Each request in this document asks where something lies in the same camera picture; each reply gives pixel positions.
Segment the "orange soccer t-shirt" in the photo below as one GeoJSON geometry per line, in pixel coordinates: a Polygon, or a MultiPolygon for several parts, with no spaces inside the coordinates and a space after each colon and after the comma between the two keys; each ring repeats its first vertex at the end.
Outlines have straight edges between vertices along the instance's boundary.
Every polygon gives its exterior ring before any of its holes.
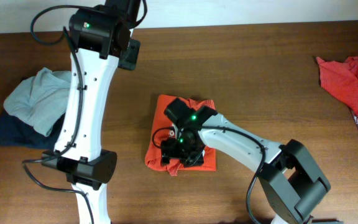
{"type": "MultiPolygon", "coordinates": [[[[157,106],[154,114],[154,120],[152,125],[151,136],[154,132],[160,128],[173,127],[173,123],[164,115],[165,108],[175,99],[176,96],[160,95],[157,100],[157,106]]],[[[201,100],[196,101],[191,98],[179,97],[188,107],[198,110],[202,106],[208,106],[215,109],[213,100],[201,100]]],[[[198,171],[216,171],[216,150],[206,146],[204,148],[204,163],[200,166],[184,167],[184,165],[178,159],[170,159],[170,163],[162,165],[162,153],[161,150],[153,144],[150,140],[149,148],[145,155],[145,165],[152,170],[167,171],[171,176],[177,176],[180,170],[198,170],[198,171]]]]}

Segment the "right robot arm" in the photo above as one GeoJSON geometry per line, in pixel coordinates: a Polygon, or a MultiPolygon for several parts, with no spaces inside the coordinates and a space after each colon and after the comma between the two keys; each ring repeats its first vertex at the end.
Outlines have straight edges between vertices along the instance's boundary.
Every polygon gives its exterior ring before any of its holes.
{"type": "Polygon", "coordinates": [[[177,159],[185,167],[206,164],[204,149],[217,149],[254,172],[247,198],[259,181],[275,218],[273,223],[311,223],[312,211],[331,185],[309,150],[294,139],[286,144],[252,134],[216,110],[190,108],[174,99],[164,111],[175,135],[159,145],[163,165],[177,159]]]}

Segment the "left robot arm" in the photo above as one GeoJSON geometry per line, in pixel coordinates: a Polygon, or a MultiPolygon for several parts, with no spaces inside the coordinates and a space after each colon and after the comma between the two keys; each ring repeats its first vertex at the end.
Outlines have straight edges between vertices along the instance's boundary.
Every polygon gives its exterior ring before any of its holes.
{"type": "Polygon", "coordinates": [[[140,43],[131,35],[145,1],[106,1],[79,7],[66,34],[71,84],[62,131],[41,164],[65,173],[76,194],[80,223],[110,223],[107,184],[117,154],[101,147],[101,125],[109,86],[118,68],[134,70],[140,43]]]}

